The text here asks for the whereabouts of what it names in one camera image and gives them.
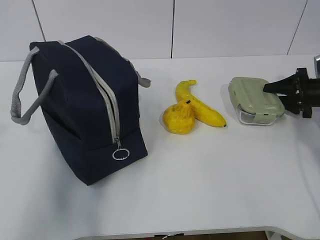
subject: food container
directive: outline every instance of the food container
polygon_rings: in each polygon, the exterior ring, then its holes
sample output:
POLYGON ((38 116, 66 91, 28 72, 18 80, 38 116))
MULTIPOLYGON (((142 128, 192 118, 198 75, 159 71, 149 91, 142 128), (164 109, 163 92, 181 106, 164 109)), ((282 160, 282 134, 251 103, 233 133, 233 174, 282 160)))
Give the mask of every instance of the food container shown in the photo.
POLYGON ((230 99, 242 124, 269 126, 285 113, 279 97, 263 91, 268 83, 254 77, 234 77, 230 82, 230 99))

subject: zipper pull ring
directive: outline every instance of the zipper pull ring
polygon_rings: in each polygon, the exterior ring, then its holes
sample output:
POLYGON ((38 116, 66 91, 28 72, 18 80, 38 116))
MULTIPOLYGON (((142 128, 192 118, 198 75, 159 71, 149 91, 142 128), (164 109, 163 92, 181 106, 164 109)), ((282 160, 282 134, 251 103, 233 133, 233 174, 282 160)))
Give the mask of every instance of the zipper pull ring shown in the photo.
POLYGON ((118 149, 113 152, 113 154, 112 154, 113 159, 114 159, 114 160, 118 160, 118 161, 127 159, 127 158, 129 157, 129 155, 130 155, 129 150, 126 149, 126 148, 122 148, 122 147, 121 147, 120 137, 119 137, 119 136, 117 136, 114 140, 116 141, 116 144, 118 145, 118 149), (116 157, 115 154, 116 154, 117 152, 120 152, 120 151, 126 152, 126 153, 125 153, 126 156, 124 156, 124 157, 116 157))

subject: metal ring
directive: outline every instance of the metal ring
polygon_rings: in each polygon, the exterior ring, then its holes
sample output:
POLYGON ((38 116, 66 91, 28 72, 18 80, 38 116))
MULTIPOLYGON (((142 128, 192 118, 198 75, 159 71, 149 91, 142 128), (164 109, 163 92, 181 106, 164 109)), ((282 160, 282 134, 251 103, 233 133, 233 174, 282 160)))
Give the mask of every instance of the metal ring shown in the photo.
POLYGON ((127 158, 129 157, 129 155, 130 155, 130 152, 129 152, 128 149, 126 149, 126 148, 118 148, 117 150, 115 150, 115 151, 113 152, 112 157, 113 157, 114 160, 122 161, 122 160, 127 159, 127 158), (125 156, 125 157, 121 157, 121 158, 115 157, 115 153, 116 153, 116 152, 120 152, 120 151, 126 151, 128 155, 125 156))

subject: white wall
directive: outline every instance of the white wall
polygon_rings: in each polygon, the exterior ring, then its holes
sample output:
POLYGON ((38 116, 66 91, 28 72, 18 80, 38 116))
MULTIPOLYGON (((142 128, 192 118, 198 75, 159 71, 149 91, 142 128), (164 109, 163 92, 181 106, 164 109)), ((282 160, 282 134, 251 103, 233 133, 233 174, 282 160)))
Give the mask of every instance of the white wall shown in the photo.
POLYGON ((31 0, 0 0, 0 61, 24 60, 43 40, 31 0))
POLYGON ((320 54, 320 0, 308 0, 289 54, 320 54))
POLYGON ((176 0, 173 57, 285 55, 306 0, 176 0))
POLYGON ((173 0, 34 0, 47 41, 100 37, 128 59, 170 58, 173 0))
MULTIPOLYGON (((173 49, 174 0, 34 2, 47 41, 93 35, 129 59, 320 53, 320 0, 175 0, 173 49)), ((0 61, 24 60, 33 41, 32 0, 0 1, 0 61)))

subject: navy blue insulated bag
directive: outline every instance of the navy blue insulated bag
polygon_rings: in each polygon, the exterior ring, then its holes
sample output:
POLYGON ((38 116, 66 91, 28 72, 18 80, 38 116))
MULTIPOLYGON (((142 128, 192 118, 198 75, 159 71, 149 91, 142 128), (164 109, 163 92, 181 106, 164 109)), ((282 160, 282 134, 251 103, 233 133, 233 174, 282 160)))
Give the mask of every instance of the navy blue insulated bag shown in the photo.
POLYGON ((91 185, 148 154, 138 84, 149 87, 150 80, 99 38, 32 42, 13 92, 11 118, 25 125, 41 106, 67 164, 91 185), (38 98, 21 116, 19 93, 31 63, 38 98))

